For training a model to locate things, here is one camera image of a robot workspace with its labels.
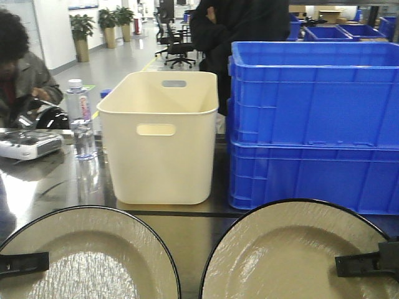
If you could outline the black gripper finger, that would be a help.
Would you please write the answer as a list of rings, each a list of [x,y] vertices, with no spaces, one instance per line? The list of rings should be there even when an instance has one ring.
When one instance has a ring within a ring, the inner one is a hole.
[[[378,251],[335,257],[338,277],[398,278],[398,236],[378,244]]]
[[[45,272],[48,269],[48,252],[16,255],[1,254],[1,278]]]

